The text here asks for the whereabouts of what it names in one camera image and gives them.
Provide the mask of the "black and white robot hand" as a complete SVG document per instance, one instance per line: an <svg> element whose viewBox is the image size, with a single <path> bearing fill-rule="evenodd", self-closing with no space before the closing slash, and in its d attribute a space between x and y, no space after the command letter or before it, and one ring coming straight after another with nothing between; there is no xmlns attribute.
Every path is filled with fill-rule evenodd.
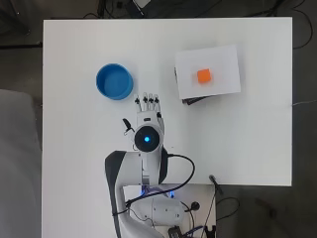
<svg viewBox="0 0 317 238"><path fill-rule="evenodd" d="M139 129L144 126L154 127L160 135L164 134L164 122L161 116L159 96L157 94L144 93L134 97L134 103L137 111L137 124L133 128L131 123L124 118L123 123L126 126L125 136L133 138Z"/></svg>

